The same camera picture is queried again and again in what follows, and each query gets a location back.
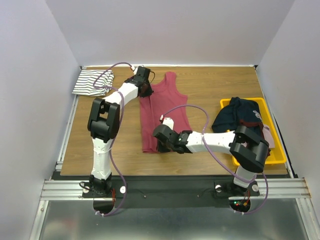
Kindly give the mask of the maroon tank top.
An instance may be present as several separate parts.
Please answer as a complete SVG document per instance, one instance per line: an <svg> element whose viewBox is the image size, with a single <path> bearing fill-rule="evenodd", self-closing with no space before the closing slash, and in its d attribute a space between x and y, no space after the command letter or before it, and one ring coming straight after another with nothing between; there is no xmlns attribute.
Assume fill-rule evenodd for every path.
<svg viewBox="0 0 320 240"><path fill-rule="evenodd" d="M178 91L177 75L166 72L160 83L152 84L152 95L139 99L142 152L157 153L157 139L154 129L160 124L160 117L177 106L188 103L188 96Z"/></svg>

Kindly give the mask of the black white striped tank top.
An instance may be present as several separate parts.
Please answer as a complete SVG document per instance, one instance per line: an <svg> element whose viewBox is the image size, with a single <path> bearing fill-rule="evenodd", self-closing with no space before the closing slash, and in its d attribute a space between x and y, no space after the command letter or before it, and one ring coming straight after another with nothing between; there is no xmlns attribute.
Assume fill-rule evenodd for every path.
<svg viewBox="0 0 320 240"><path fill-rule="evenodd" d="M81 70L72 94L80 96L100 97L110 91L106 86L111 87L114 81L112 70Z"/></svg>

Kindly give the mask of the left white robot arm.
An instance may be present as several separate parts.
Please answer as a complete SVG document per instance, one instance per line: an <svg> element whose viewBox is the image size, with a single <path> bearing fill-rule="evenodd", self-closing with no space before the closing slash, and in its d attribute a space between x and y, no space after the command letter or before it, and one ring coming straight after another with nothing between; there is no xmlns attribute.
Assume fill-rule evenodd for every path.
<svg viewBox="0 0 320 240"><path fill-rule="evenodd" d="M100 197L111 193L111 149L120 129L124 106L137 97L149 97L153 93L149 81L151 72L138 66L119 89L92 102L87 129L93 143L93 167L87 189Z"/></svg>

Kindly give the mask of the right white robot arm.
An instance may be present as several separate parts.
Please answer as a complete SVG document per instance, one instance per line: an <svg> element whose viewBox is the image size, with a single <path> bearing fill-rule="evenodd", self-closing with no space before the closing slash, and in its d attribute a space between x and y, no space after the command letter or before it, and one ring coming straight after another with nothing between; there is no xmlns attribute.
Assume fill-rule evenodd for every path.
<svg viewBox="0 0 320 240"><path fill-rule="evenodd" d="M242 195L264 171L269 154L269 143L246 126L224 133L200 133L191 130L175 132L165 124L158 125L152 134L157 139L159 152L193 154L216 152L232 155L239 166L230 182L231 192Z"/></svg>

